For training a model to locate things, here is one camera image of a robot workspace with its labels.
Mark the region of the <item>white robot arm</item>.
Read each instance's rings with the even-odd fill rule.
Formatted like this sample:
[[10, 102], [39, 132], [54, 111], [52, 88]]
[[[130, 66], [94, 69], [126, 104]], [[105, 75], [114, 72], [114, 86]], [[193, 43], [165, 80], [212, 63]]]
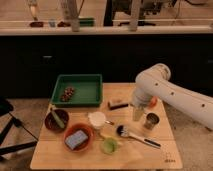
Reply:
[[156, 96], [213, 130], [213, 97], [177, 86], [169, 81], [170, 77], [169, 67], [162, 63], [140, 72], [132, 93], [133, 106], [147, 107]]

